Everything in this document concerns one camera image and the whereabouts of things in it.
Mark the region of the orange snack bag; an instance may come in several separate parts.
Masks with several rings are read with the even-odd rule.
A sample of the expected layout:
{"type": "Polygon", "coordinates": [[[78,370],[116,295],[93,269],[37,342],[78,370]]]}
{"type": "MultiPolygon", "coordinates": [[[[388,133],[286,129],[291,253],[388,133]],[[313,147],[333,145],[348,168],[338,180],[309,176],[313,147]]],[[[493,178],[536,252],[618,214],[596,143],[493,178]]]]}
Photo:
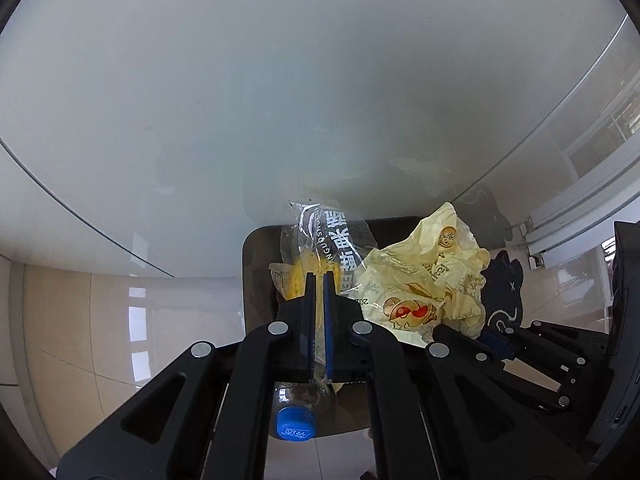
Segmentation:
{"type": "Polygon", "coordinates": [[[273,287],[272,312],[276,320],[292,318],[298,309],[298,355],[310,366],[314,380],[334,384],[326,350],[324,277],[341,277],[338,265],[326,257],[304,249],[291,263],[273,262],[268,266],[273,287]]]}

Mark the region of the yellow printed wrapper paper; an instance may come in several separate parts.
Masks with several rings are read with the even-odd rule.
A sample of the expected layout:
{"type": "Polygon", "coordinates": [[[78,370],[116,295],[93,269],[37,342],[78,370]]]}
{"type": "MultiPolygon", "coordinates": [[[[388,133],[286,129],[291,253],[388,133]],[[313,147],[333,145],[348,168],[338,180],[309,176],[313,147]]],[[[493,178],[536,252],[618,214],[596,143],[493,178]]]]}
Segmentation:
{"type": "Polygon", "coordinates": [[[371,250],[348,296],[367,321],[405,344],[427,346],[439,325],[475,339],[486,321],[480,293],[489,263],[488,250],[444,203],[405,240],[371,250]]]}

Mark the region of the plastic bottle blue cap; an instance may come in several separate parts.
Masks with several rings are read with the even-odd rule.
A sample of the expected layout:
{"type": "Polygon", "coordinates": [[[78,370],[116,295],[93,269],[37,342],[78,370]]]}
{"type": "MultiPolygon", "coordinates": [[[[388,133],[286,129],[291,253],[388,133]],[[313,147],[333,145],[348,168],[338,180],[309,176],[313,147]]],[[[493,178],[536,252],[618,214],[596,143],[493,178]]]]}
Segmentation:
{"type": "Polygon", "coordinates": [[[273,390],[270,434],[288,442],[317,437],[318,423],[331,405],[332,388],[325,382],[277,382],[273,390]]]}

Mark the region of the black trash bin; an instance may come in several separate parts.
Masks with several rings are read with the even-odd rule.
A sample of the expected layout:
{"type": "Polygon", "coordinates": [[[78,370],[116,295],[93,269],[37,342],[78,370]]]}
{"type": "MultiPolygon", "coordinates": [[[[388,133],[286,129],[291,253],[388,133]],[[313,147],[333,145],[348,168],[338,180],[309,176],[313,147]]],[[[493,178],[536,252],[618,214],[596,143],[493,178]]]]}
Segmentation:
{"type": "Polygon", "coordinates": [[[285,303],[268,324],[290,345],[290,374],[268,392],[285,441],[314,438],[332,382],[373,382],[382,435],[420,434],[423,420],[401,344],[423,347],[451,324],[475,338],[485,322],[480,291],[489,254],[450,203],[385,249],[358,244],[356,223],[320,204],[295,205],[285,303]]]}

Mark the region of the black cat floor mat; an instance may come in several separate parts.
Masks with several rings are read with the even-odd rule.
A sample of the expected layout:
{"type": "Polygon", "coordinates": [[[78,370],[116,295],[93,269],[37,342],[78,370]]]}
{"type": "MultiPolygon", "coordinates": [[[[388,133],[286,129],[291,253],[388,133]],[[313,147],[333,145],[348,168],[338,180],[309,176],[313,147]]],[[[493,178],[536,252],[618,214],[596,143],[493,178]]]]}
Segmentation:
{"type": "Polygon", "coordinates": [[[524,313],[521,294],[524,270],[520,260],[512,258],[506,249],[513,240],[513,229],[486,186],[474,190],[469,204],[473,213],[472,231],[478,244],[490,252],[488,266],[482,272],[486,326],[497,332],[510,332],[521,326],[524,313]]]}

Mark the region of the clear black printed bag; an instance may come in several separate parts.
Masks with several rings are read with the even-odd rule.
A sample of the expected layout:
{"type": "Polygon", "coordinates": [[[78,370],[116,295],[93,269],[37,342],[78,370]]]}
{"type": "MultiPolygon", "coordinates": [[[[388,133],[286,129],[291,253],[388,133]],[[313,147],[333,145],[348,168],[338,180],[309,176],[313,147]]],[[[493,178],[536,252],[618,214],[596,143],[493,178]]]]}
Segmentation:
{"type": "Polygon", "coordinates": [[[306,275],[331,272],[336,291],[350,296],[357,288],[368,253],[378,247],[370,226],[333,206],[290,203],[292,223],[280,234],[282,261],[269,272],[285,299],[303,295],[306,275]]]}

